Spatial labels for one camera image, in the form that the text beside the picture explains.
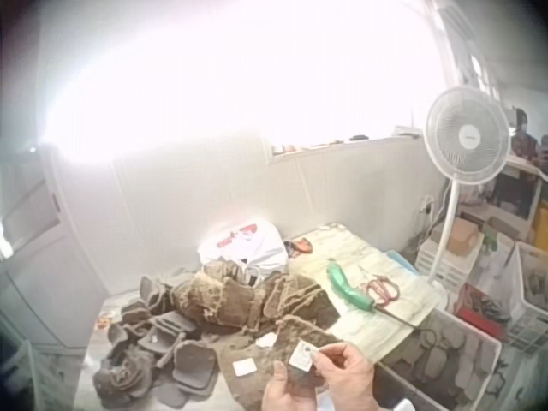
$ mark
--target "hand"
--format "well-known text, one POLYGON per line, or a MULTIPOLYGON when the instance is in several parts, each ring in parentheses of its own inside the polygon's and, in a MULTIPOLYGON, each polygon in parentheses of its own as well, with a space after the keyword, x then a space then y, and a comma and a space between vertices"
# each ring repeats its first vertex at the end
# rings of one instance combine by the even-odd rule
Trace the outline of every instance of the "hand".
POLYGON ((263 395, 262 411, 316 411, 316 390, 288 382, 288 370, 274 361, 274 376, 263 395))
POLYGON ((337 411, 377 411, 373 398, 374 367, 348 342, 326 345, 313 355, 319 374, 329 385, 337 411))

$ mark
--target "fan grille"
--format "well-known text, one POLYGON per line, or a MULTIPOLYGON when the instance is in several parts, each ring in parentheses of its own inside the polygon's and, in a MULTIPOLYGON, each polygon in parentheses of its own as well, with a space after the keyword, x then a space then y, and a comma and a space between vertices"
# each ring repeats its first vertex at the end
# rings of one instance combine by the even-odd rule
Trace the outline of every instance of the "fan grille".
POLYGON ((509 154, 509 126, 497 102, 479 90, 441 94, 426 122, 426 147, 442 173, 463 184, 491 180, 509 154))

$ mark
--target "window sill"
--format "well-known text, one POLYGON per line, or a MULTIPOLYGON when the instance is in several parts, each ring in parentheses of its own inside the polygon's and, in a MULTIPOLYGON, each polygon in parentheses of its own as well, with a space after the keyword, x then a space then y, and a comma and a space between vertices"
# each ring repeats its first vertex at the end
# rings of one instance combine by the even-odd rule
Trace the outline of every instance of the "window sill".
POLYGON ((385 139, 376 139, 376 140, 358 140, 358 141, 345 141, 339 144, 332 144, 328 146, 318 146, 308 149, 301 149, 296 152, 284 152, 281 154, 274 154, 272 152, 272 146, 267 143, 266 147, 268 155, 269 164, 277 164, 286 161, 291 161, 294 159, 299 159, 308 156, 314 156, 318 154, 326 154, 327 152, 335 152, 340 150, 348 149, 360 149, 365 146, 377 146, 381 144, 399 144, 404 141, 418 140, 420 137, 412 135, 402 135, 396 137, 389 137, 385 139))

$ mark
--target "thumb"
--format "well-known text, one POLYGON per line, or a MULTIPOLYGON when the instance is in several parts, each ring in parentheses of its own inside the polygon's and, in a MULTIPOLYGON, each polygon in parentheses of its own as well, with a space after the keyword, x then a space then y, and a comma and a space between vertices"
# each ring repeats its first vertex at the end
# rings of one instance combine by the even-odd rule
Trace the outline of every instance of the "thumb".
POLYGON ((288 370, 281 361, 274 361, 274 375, 268 383, 267 390, 270 396, 278 397, 285 393, 288 382, 288 370))
POLYGON ((333 361, 331 361, 329 357, 327 357, 325 354, 322 354, 320 352, 313 354, 312 361, 318 369, 319 373, 322 374, 322 377, 324 378, 326 373, 329 374, 330 372, 338 370, 337 366, 333 364, 333 361))

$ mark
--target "red object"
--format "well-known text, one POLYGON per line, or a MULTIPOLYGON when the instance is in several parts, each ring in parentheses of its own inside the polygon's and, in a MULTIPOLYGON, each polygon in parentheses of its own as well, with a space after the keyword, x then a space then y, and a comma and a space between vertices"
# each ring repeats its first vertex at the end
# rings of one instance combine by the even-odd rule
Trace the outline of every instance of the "red object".
MULTIPOLYGON (((240 228, 238 231, 241 231, 243 234, 248 234, 248 235, 254 234, 257 232, 257 224, 246 225, 245 227, 240 228)), ((228 237, 226 237, 224 240, 217 243, 217 247, 223 248, 228 246, 232 242, 232 239, 234 237, 235 237, 235 234, 231 232, 228 237)))
POLYGON ((481 312, 481 305, 478 301, 490 298, 472 285, 465 283, 455 303, 455 316, 466 321, 483 332, 501 339, 504 335, 504 326, 497 321, 487 318, 481 312))
POLYGON ((361 290, 370 297, 372 297, 376 301, 375 305, 379 307, 386 307, 392 301, 397 301, 400 298, 400 288, 397 286, 397 284, 392 282, 388 277, 376 277, 376 279, 362 284, 361 290), (395 293, 391 294, 386 285, 384 285, 385 283, 389 284, 395 290, 395 293), (371 295, 370 291, 378 295, 378 297, 380 298, 379 301, 375 299, 374 295, 371 295))

